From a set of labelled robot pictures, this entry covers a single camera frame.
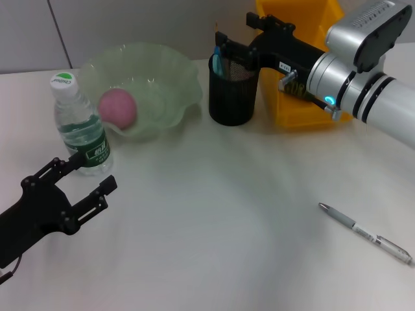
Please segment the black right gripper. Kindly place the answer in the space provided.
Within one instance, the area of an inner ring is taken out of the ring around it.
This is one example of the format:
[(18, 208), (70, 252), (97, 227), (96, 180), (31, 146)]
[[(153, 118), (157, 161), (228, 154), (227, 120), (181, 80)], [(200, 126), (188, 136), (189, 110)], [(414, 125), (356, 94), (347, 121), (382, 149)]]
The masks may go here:
[(297, 81), (306, 82), (314, 64), (324, 54), (324, 51), (296, 38), (294, 24), (285, 23), (271, 14), (260, 17), (248, 12), (246, 25), (263, 31), (250, 46), (233, 41), (219, 31), (215, 33), (215, 43), (221, 56), (249, 71), (257, 71), (259, 67), (270, 68), (285, 75), (295, 70)]

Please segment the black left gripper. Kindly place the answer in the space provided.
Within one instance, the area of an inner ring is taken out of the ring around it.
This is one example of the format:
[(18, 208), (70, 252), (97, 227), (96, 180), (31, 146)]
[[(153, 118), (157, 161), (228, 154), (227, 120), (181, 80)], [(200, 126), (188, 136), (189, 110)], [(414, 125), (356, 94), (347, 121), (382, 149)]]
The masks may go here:
[(37, 173), (26, 177), (21, 198), (1, 213), (1, 267), (5, 268), (50, 233), (74, 234), (74, 227), (97, 216), (108, 207), (106, 196), (116, 188), (110, 175), (74, 206), (55, 183), (86, 162), (77, 152), (67, 161), (55, 157)]

